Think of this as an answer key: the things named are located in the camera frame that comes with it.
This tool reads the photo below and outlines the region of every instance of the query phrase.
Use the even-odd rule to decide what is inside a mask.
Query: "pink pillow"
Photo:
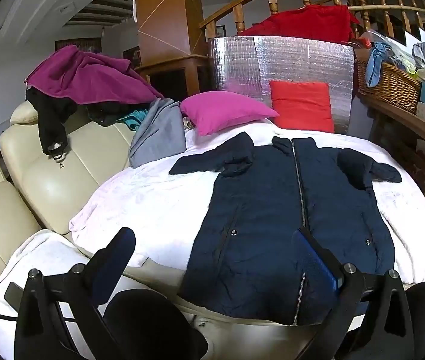
[[[196,125],[199,135],[211,135],[226,127],[279,116],[257,100],[227,91],[190,96],[182,101],[181,111]]]

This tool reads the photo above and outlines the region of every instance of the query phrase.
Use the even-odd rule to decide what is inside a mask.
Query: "wicker basket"
[[[421,93],[421,83],[418,80],[411,78],[408,73],[396,66],[383,62],[378,85],[368,88],[365,78],[368,61],[357,59],[356,63],[360,93],[395,105],[413,114],[416,113],[416,106]]]

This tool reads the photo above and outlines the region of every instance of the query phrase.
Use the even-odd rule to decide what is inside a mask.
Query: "metal screw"
[[[84,270],[85,265],[84,264],[76,264],[71,268],[72,273],[74,274],[80,274]]]
[[[397,279],[399,277],[399,273],[396,272],[394,269],[389,270],[389,276],[391,276],[393,279]]]
[[[348,272],[349,274],[353,274],[353,273],[356,272],[356,267],[353,264],[351,264],[350,262],[348,262],[348,263],[344,264],[344,270],[346,272]]]
[[[39,274],[39,269],[32,268],[28,273],[29,279],[34,279],[38,274]]]

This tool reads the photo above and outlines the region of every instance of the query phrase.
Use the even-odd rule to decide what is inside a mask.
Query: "jacket sleeve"
[[[372,187],[373,180],[400,183],[401,174],[394,167],[374,161],[371,157],[353,149],[342,149],[337,155],[337,164],[358,190]]]
[[[252,164],[253,148],[252,139],[245,132],[241,132],[208,152],[181,157],[169,174],[183,175],[205,171],[222,171],[223,176],[241,174]]]

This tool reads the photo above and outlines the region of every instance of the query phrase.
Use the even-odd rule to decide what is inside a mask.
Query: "jacket pocket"
[[[231,237],[237,234],[237,230],[234,228],[234,226],[237,223],[237,218],[239,216],[240,211],[241,207],[236,206],[228,222],[226,223],[226,226],[224,226],[223,231],[221,232],[221,239],[216,250],[214,251],[214,262],[216,264],[217,274],[219,274],[219,270],[223,263],[224,255],[226,253],[226,250],[228,249],[229,240],[231,239]]]

